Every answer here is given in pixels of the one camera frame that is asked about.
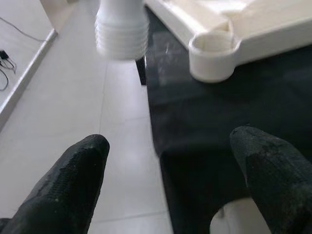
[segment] tile grout line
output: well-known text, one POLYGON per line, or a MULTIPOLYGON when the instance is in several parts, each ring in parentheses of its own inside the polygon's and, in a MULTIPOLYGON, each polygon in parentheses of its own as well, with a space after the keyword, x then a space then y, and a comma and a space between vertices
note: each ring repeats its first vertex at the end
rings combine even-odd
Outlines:
POLYGON ((103 98, 102 98, 102 103, 101 103, 101 113, 100 113, 100 120, 99 120, 99 128, 98 128, 98 133, 100 134, 101 129, 102 129, 102 118, 103 118, 103 110, 104 110, 104 101, 105 101, 105 83, 106 83, 106 79, 107 79, 107 71, 108 71, 108 65, 109 62, 106 64, 106 71, 105 71, 105 76, 104 76, 104 84, 103 84, 103 98))
POLYGON ((127 216, 123 218, 111 218, 111 219, 106 219, 106 220, 99 220, 99 221, 92 221, 93 224, 96 223, 109 223, 109 222, 116 222, 116 221, 121 221, 121 220, 129 220, 129 219, 136 219, 136 218, 143 218, 143 217, 151 217, 155 215, 163 215, 168 213, 168 210, 166 211, 160 211, 160 212, 153 212, 153 213, 147 213, 147 214, 138 214, 138 215, 132 215, 132 216, 127 216))

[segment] black cloth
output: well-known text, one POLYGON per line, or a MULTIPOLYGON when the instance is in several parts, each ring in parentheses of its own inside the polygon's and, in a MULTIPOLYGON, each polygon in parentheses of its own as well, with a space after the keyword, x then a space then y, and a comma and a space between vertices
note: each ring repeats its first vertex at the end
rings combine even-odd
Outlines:
POLYGON ((227 81, 206 84, 192 78, 187 50, 147 11, 148 99, 174 232, 209 233, 218 208, 249 195, 230 148, 234 128, 259 128, 312 160, 312 46, 241 65, 227 81))

